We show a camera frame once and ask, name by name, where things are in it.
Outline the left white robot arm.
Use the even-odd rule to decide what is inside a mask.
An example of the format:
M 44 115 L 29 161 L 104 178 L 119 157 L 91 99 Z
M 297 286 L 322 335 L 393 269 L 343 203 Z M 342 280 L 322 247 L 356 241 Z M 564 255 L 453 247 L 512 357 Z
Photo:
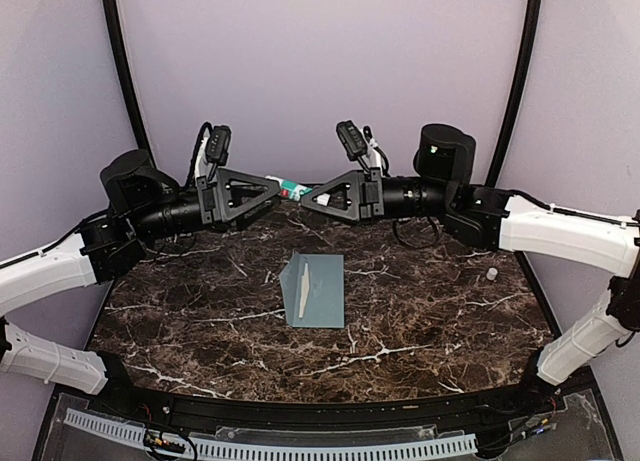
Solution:
M 148 152 L 132 150 L 100 173 L 107 209 L 83 219 L 59 240 L 1 264 L 1 314 L 54 294 L 116 280 L 155 241 L 202 230 L 240 230 L 278 201 L 279 184 L 217 166 L 190 186 L 157 170 Z M 141 408 L 114 355 L 80 351 L 1 321 L 1 370 L 96 395 L 120 417 Z

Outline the beige lined letter paper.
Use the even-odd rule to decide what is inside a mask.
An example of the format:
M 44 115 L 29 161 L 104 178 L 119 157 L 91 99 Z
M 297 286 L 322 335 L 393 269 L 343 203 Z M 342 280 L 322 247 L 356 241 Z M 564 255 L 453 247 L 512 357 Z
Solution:
M 298 304 L 298 318 L 303 319 L 307 304 L 307 299 L 310 291 L 310 273 L 308 262 L 305 262 L 302 266 L 302 274 L 299 282 L 299 304 Z

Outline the white green glue stick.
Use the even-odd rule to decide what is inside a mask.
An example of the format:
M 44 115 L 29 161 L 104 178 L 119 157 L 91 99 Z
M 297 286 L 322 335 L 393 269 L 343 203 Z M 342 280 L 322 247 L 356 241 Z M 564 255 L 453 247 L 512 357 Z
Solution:
M 276 181 L 279 184 L 280 196 L 291 201 L 299 202 L 303 196 L 312 191 L 309 186 L 276 176 L 267 175 L 266 179 Z

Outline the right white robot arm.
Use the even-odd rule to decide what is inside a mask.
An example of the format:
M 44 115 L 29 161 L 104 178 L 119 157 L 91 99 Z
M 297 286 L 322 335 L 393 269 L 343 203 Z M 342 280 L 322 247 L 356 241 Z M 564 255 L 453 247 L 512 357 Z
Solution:
M 639 218 L 576 211 L 519 190 L 470 181 L 475 140 L 445 124 L 420 132 L 413 177 L 390 177 L 367 162 L 377 145 L 370 128 L 336 127 L 352 170 L 313 188 L 303 207 L 348 223 L 435 218 L 460 243 L 491 251 L 531 252 L 575 261 L 611 274 L 605 292 L 568 332 L 533 354 L 522 384 L 510 394 L 521 415 L 534 413 L 577 369 L 639 330 Z

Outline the teal envelope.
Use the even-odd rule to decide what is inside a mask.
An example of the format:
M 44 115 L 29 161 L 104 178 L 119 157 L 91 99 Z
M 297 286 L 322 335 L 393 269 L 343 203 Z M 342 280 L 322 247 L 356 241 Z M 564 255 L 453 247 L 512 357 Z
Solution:
M 303 319 L 298 318 L 299 282 L 308 262 L 310 291 Z M 342 255 L 295 252 L 279 275 L 286 322 L 294 328 L 345 327 L 344 261 Z

